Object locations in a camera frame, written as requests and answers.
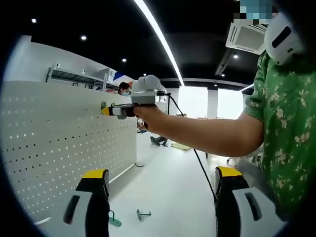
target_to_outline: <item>black ceiling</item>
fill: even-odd
[[[179,66],[182,77],[219,79],[252,84],[258,55],[232,50],[225,77],[215,75],[227,51],[225,47],[233,13],[233,0],[145,0],[158,22]],[[27,2],[16,14],[18,33],[33,42],[58,47],[120,71],[137,79],[143,73],[159,78],[176,78],[159,39],[133,0],[89,0]],[[179,82],[163,82],[177,87]],[[211,82],[187,85],[214,87]],[[239,89],[239,86],[219,87]]]

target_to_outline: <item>ceiling light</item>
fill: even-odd
[[[157,21],[155,20],[154,16],[152,15],[152,13],[149,11],[148,7],[146,6],[146,4],[144,3],[143,0],[134,0],[134,2],[137,4],[137,6],[141,9],[141,11],[143,12],[143,14],[145,15],[145,17],[147,18],[147,20],[149,21],[150,25],[152,26],[152,28],[154,29],[156,35],[158,36],[162,46],[164,47],[164,50],[166,51],[171,64],[174,68],[174,71],[176,72],[179,81],[181,83],[182,86],[184,86],[184,82],[180,73],[180,70],[178,68],[178,65],[176,63],[176,60],[174,59],[172,52],[170,50],[170,47],[165,39],[165,37],[163,36],[163,33],[161,31],[161,29],[159,28],[159,25],[157,24]]]
[[[245,87],[244,89],[241,89],[239,92],[243,92],[244,90],[247,90],[248,88],[251,88],[251,87],[253,87],[253,84],[251,84],[251,85]]]

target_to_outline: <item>air conditioner unit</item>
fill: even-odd
[[[231,23],[226,40],[226,47],[260,55],[265,50],[264,36],[266,30],[266,25],[241,25]]]

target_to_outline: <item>white pegboard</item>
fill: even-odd
[[[136,162],[136,119],[100,113],[101,102],[130,98],[52,83],[6,82],[1,97],[1,152],[9,180],[36,222],[74,190],[85,171],[110,179]]]

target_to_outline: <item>person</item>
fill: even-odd
[[[130,85],[126,82],[121,82],[118,87],[118,94],[128,96],[130,93]]]
[[[169,116],[155,106],[139,106],[134,112],[149,131],[211,154],[245,156],[263,143],[260,168],[291,215],[316,164],[316,66],[282,13],[270,22],[265,45],[254,92],[238,119]]]

